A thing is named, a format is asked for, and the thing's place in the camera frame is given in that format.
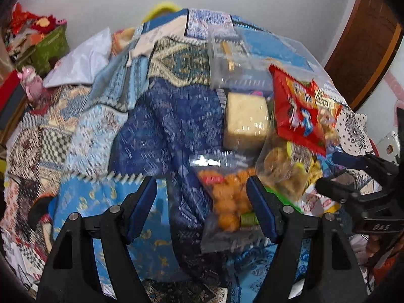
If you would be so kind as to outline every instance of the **snack bag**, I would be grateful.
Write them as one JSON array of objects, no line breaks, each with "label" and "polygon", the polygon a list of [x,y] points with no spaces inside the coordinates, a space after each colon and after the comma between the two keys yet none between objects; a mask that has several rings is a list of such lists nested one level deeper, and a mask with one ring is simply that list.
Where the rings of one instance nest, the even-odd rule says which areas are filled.
[{"label": "snack bag", "polygon": [[213,199],[201,240],[204,253],[234,250],[263,238],[246,192],[253,159],[233,152],[190,156],[189,164]]},{"label": "snack bag", "polygon": [[274,119],[258,157],[256,173],[260,181],[272,190],[296,203],[303,195],[315,165],[315,155],[292,141],[276,134]]},{"label": "snack bag", "polygon": [[325,136],[310,90],[275,65],[273,77],[277,134],[296,145],[325,155]]},{"label": "snack bag", "polygon": [[316,99],[317,107],[320,114],[320,109],[325,109],[329,112],[330,119],[333,119],[334,122],[331,123],[332,127],[335,127],[335,122],[342,110],[342,105],[332,100],[330,96],[325,94],[323,90],[319,88],[317,83],[312,80],[310,83],[310,94],[314,96]]},{"label": "snack bag", "polygon": [[339,135],[334,128],[342,105],[325,94],[314,80],[310,83],[310,93],[316,99],[319,122],[324,131],[326,146],[339,144]]}]

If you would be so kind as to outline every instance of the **chip bag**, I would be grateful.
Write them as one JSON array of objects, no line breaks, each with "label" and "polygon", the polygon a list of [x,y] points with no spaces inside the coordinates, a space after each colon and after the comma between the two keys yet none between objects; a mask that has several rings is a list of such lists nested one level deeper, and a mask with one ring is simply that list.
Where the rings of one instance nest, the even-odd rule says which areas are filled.
[{"label": "chip bag", "polygon": [[277,134],[325,156],[324,130],[310,89],[273,64],[269,71],[273,77]]}]

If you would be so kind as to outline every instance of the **plastic container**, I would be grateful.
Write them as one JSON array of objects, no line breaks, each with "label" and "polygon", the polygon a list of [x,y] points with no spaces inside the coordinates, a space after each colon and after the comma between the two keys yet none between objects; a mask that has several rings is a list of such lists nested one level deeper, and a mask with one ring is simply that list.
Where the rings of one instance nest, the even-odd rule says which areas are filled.
[{"label": "plastic container", "polygon": [[302,43],[267,32],[209,26],[208,54],[213,89],[273,92],[270,64],[300,81],[314,78],[320,87],[332,83]]}]

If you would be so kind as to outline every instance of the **clear plastic bag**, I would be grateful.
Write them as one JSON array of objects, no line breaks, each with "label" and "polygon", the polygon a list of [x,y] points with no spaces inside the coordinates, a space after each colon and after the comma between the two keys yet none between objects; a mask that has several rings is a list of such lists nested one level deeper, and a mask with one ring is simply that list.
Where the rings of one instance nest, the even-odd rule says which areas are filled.
[{"label": "clear plastic bag", "polygon": [[274,122],[272,118],[256,173],[264,185],[295,203],[307,187],[315,156],[308,148],[280,138]]},{"label": "clear plastic bag", "polygon": [[242,249],[262,238],[246,192],[247,179],[255,175],[253,159],[219,152],[190,156],[189,164],[213,199],[213,212],[205,221],[202,252]]}]

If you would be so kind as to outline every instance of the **pillow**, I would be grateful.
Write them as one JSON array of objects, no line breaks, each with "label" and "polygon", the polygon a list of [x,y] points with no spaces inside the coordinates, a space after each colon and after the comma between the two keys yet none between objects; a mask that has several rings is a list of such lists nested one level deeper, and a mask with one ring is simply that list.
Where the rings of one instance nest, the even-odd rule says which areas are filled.
[{"label": "pillow", "polygon": [[44,88],[92,84],[97,73],[108,65],[111,46],[111,32],[106,28],[61,58],[44,78]]}]

